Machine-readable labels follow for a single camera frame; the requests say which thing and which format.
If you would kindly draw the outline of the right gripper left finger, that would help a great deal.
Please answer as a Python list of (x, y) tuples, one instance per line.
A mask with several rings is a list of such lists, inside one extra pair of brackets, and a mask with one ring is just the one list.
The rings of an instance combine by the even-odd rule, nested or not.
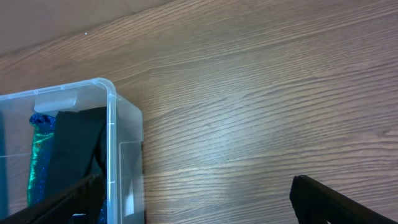
[(104, 177), (89, 175), (1, 224), (96, 223), (105, 199)]

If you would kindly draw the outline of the black garment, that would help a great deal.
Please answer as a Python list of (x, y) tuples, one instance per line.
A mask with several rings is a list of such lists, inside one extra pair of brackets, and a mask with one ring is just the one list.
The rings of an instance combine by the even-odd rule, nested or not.
[(106, 176), (105, 107), (56, 116), (44, 197), (51, 197), (91, 174)]

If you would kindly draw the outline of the blue sequin garment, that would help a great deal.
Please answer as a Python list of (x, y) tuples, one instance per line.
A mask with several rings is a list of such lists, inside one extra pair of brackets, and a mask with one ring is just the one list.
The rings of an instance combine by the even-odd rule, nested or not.
[(53, 116), (36, 113), (29, 123), (34, 128), (27, 183), (27, 205), (34, 205), (44, 199), (45, 180), (53, 149), (56, 119)]

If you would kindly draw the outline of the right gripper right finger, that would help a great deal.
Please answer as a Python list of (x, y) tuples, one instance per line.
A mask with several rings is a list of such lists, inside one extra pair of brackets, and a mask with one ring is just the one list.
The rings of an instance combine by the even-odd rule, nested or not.
[(307, 175), (293, 178), (289, 199), (299, 224), (397, 224)]

